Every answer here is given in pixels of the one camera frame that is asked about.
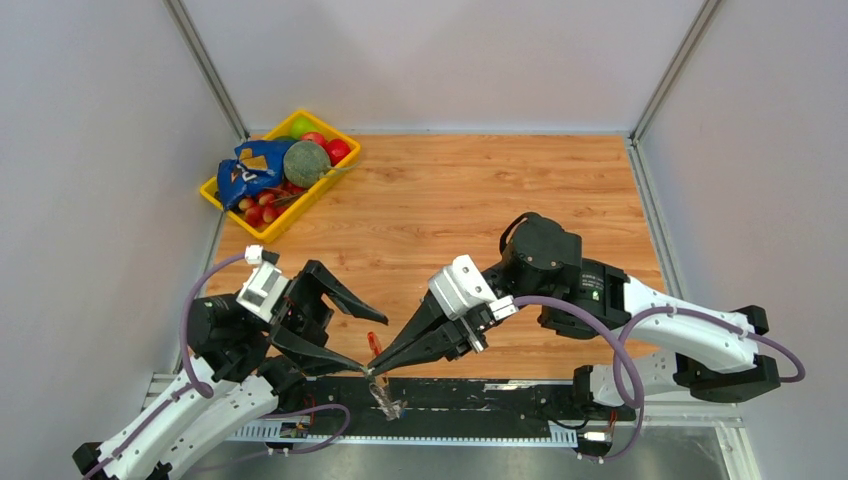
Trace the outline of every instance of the red fruit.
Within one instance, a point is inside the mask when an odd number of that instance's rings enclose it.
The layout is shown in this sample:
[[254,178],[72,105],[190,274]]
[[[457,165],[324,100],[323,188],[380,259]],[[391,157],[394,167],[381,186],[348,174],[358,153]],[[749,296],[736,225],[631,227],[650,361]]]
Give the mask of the red fruit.
[[262,207],[254,205],[244,212],[244,221],[253,228],[262,223]]
[[254,205],[256,205],[256,202],[254,202],[252,198],[244,197],[241,200],[239,200],[238,208],[242,212],[246,212],[248,208],[250,208]]
[[266,205],[265,209],[262,210],[262,221],[265,223],[271,223],[279,216],[280,214],[277,213],[277,210],[271,205]]
[[321,135],[318,132],[307,132],[300,136],[301,140],[306,140],[307,142],[315,142],[321,147],[327,146],[327,139],[324,138],[324,135]]
[[341,138],[330,140],[324,150],[330,156],[330,165],[336,166],[350,153],[350,147]]
[[271,202],[277,199],[277,196],[272,192],[262,192],[256,197],[256,203],[259,204],[260,207],[264,207],[265,205],[269,205]]
[[303,188],[303,187],[298,187],[297,185],[286,180],[286,186],[285,186],[284,190],[290,192],[292,195],[297,195],[298,193],[300,193],[300,192],[302,192],[306,189]]

